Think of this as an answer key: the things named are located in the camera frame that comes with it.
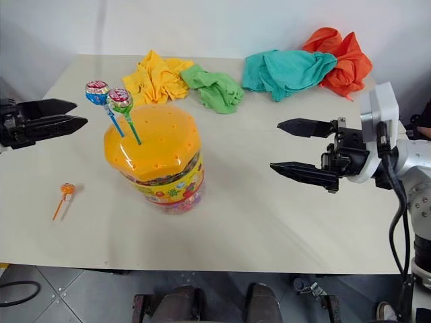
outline teal cloth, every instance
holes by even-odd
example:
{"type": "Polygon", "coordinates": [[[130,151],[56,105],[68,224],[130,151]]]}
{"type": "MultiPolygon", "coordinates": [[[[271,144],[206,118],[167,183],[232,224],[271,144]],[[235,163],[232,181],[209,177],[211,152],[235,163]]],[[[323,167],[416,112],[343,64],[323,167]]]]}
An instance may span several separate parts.
{"type": "Polygon", "coordinates": [[[242,87],[271,92],[280,102],[293,93],[319,84],[337,64],[329,53],[305,50],[270,50],[245,59],[242,87]]]}
{"type": "Polygon", "coordinates": [[[199,91],[205,107],[218,113],[236,112],[236,106],[244,97],[244,90],[226,73],[209,73],[193,65],[180,75],[190,88],[199,91]]]}

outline shoe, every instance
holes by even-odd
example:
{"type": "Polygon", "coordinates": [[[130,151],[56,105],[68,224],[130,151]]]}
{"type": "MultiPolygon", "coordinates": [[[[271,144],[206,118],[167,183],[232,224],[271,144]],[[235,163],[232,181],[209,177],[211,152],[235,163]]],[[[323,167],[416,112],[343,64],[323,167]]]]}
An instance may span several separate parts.
{"type": "Polygon", "coordinates": [[[398,321],[397,313],[387,301],[382,301],[377,305],[376,319],[398,321]]]}

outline orange cloth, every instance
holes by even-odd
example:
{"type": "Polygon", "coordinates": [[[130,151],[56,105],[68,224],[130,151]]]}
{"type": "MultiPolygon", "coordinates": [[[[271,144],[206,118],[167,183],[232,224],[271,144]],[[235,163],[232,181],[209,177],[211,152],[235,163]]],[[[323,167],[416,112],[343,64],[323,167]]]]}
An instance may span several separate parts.
{"type": "Polygon", "coordinates": [[[372,63],[361,51],[354,32],[342,40],[338,30],[320,28],[311,35],[302,49],[308,52],[330,52],[337,57],[338,64],[326,74],[322,86],[349,99],[350,92],[364,88],[362,80],[371,72],[372,63]]]}

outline white table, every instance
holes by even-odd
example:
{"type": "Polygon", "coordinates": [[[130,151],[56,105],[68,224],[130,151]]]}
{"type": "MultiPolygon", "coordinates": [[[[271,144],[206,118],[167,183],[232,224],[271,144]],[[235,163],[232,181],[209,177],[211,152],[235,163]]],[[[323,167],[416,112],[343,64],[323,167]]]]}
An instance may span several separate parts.
{"type": "MultiPolygon", "coordinates": [[[[397,210],[392,191],[346,179],[337,194],[274,172],[270,162],[320,164],[331,139],[276,128],[291,118],[347,117],[360,127],[358,100],[318,87],[273,102],[247,92],[238,112],[216,114],[191,90],[174,104],[191,113],[203,143],[206,193],[191,212],[160,214],[104,159],[110,120],[89,103],[95,78],[121,87],[142,57],[78,55],[46,98],[75,102],[88,119],[78,132],[0,155],[0,262],[87,268],[293,273],[396,273],[388,242],[397,210]],[[101,75],[96,75],[99,64],[101,75]],[[64,182],[82,187],[51,221],[64,182]]],[[[240,81],[243,60],[195,59],[240,81]]],[[[374,86],[371,78],[367,88],[374,86]]],[[[359,94],[352,95],[358,99],[359,94]]],[[[395,237],[402,246],[401,232],[395,237]]]]}

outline orange lid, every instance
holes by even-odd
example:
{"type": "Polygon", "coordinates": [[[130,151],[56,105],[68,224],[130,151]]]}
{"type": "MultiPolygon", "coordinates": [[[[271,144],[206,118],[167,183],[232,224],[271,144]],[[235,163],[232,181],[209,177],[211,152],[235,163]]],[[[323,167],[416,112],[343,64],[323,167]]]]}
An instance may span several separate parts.
{"type": "Polygon", "coordinates": [[[122,173],[145,182],[175,175],[200,150],[199,132],[193,117],[168,104],[135,107],[131,118],[142,140],[138,145],[124,116],[118,118],[125,136],[111,125],[105,133],[108,163],[122,173]]]}

